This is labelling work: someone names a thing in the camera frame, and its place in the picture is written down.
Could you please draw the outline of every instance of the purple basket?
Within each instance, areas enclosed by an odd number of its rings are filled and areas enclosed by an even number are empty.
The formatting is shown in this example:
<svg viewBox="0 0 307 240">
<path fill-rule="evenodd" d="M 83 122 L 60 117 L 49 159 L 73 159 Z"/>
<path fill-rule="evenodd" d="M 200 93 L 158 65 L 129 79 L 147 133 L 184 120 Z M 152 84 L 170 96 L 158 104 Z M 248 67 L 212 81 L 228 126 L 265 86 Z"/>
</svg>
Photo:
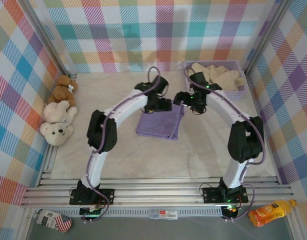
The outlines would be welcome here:
<svg viewBox="0 0 307 240">
<path fill-rule="evenodd" d="M 204 67 L 209 67 L 214 65 L 215 67 L 224 66 L 228 70 L 238 70 L 242 78 L 244 78 L 244 85 L 238 87 L 238 91 L 225 91 L 225 95 L 229 99 L 240 99 L 248 89 L 248 84 L 244 71 L 239 66 L 239 63 L 235 60 L 224 60 L 224 61 L 185 61 L 183 62 L 183 68 L 191 67 L 194 63 L 199 63 Z M 187 92 L 190 92 L 190 84 L 185 78 L 185 84 L 187 87 Z"/>
</svg>

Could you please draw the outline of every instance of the purple cable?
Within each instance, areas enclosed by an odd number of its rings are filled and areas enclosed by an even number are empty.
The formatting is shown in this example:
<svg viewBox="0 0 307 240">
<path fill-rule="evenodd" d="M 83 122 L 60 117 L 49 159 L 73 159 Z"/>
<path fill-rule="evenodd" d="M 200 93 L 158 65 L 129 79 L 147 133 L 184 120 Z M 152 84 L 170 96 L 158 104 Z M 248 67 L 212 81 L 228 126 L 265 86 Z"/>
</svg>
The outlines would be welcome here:
<svg viewBox="0 0 307 240">
<path fill-rule="evenodd" d="M 148 74 L 147 74 L 147 78 L 148 78 L 148 82 L 150 81 L 150 72 L 152 69 L 156 69 L 157 72 L 158 72 L 158 79 L 156 81 L 156 83 L 149 89 L 147 89 L 146 91 L 143 91 L 137 95 L 134 95 L 132 97 L 129 97 L 129 98 L 126 98 L 125 100 L 123 100 L 122 102 L 120 102 L 119 104 L 117 104 L 117 106 L 115 106 L 109 113 L 108 115 L 105 117 L 104 121 L 103 121 L 103 126 L 102 126 L 102 135 L 101 135 L 101 143 L 100 143 L 100 146 L 98 147 L 98 149 L 96 151 L 93 151 L 89 157 L 89 160 L 88 160 L 88 164 L 87 164 L 87 169 L 86 169 L 86 180 L 90 186 L 90 188 L 95 192 L 97 193 L 98 195 L 100 195 L 102 198 L 105 199 L 105 201 L 107 202 L 107 207 L 106 209 L 103 211 L 103 213 L 98 216 L 97 218 L 95 218 L 94 220 L 90 220 L 90 223 L 93 223 L 97 220 L 99 220 L 103 215 L 106 214 L 106 212 L 108 211 L 109 209 L 109 205 L 110 205 L 110 201 L 109 199 L 104 195 L 102 194 L 101 192 L 99 192 L 97 189 L 94 188 L 94 186 L 92 186 L 91 182 L 90 182 L 90 179 L 89 179 L 89 168 L 90 168 L 90 164 L 91 164 L 91 161 L 92 161 L 92 158 L 93 158 L 93 155 L 94 154 L 97 154 L 101 151 L 101 149 L 103 148 L 104 144 L 105 144 L 105 134 L 106 134 L 106 131 L 104 131 L 106 129 L 106 124 L 107 124 L 107 121 L 108 119 L 110 118 L 110 116 L 115 112 L 117 111 L 122 105 L 124 105 L 125 103 L 129 102 L 130 100 L 133 100 L 134 98 L 137 98 L 137 97 L 140 97 L 142 95 L 145 95 L 146 93 L 149 93 L 150 91 L 152 91 L 153 89 L 155 89 L 158 84 L 160 83 L 160 79 L 161 79 L 161 74 L 160 74 L 160 71 L 159 69 L 156 67 L 156 66 L 151 66 L 149 69 L 148 69 Z M 84 220 L 84 222 L 86 223 L 86 219 L 85 219 L 85 214 L 82 216 L 82 219 Z"/>
<path fill-rule="evenodd" d="M 191 71 L 195 74 L 195 71 L 194 71 L 190 66 L 185 67 L 185 68 L 184 68 L 184 75 L 185 75 L 185 77 L 187 78 L 187 80 L 188 80 L 190 83 L 192 83 L 193 85 L 195 85 L 196 87 L 201 88 L 201 89 L 204 89 L 204 90 L 207 90 L 207 91 L 210 91 L 211 93 L 217 95 L 217 96 L 220 97 L 222 100 L 224 100 L 224 101 L 225 101 L 225 102 L 226 102 L 226 103 L 227 103 L 237 114 L 239 114 L 244 120 L 246 120 L 246 121 L 250 124 L 250 126 L 251 126 L 251 127 L 254 129 L 254 131 L 256 132 L 256 134 L 257 134 L 257 136 L 258 136 L 258 138 L 259 138 L 259 141 L 260 141 L 260 143 L 261 143 L 261 147 L 262 147 L 262 159 L 261 159 L 261 161 L 260 161 L 260 162 L 247 162 L 247 164 L 244 166 L 244 168 L 243 168 L 243 170 L 242 170 L 242 172 L 241 172 L 241 174 L 240 174 L 240 176 L 239 176 L 239 182 L 241 183 L 241 185 L 243 185 L 244 187 L 245 187 L 245 186 L 248 186 L 248 187 L 250 187 L 250 188 L 252 189 L 252 199 L 251 199 L 251 203 L 250 203 L 250 205 L 248 206 L 247 211 L 245 211 L 242 215 L 236 217 L 235 219 L 231 219 L 231 218 L 229 218 L 229 217 L 224 216 L 226 219 L 231 220 L 231 221 L 233 222 L 234 220 L 238 220 L 238 219 L 241 219 L 242 217 L 244 217 L 247 213 L 249 213 L 250 209 L 251 209 L 252 206 L 253 206 L 253 203 L 254 203 L 254 201 L 255 201 L 255 188 L 254 188 L 254 186 L 252 186 L 252 185 L 249 184 L 249 183 L 244 183 L 244 182 L 243 182 L 243 178 L 244 178 L 244 174 L 245 174 L 245 172 L 247 171 L 247 168 L 248 168 L 249 165 L 260 165 L 260 164 L 262 164 L 262 163 L 265 161 L 265 158 L 266 158 L 265 143 L 264 143 L 264 140 L 263 140 L 262 135 L 260 134 L 260 132 L 259 132 L 259 130 L 256 128 L 256 126 L 255 126 L 245 115 L 243 115 L 242 112 L 241 112 L 238 108 L 236 108 L 227 98 L 225 98 L 224 96 L 222 96 L 220 93 L 218 93 L 218 92 L 216 92 L 216 91 L 214 91 L 214 90 L 212 90 L 212 89 L 210 89 L 210 88 L 206 88 L 206 87 L 204 87 L 204 86 L 201 86 L 201 85 L 195 83 L 194 81 L 192 81 L 192 80 L 190 79 L 190 77 L 188 76 L 188 74 L 187 74 L 187 70 L 188 70 L 188 69 L 191 70 Z"/>
</svg>

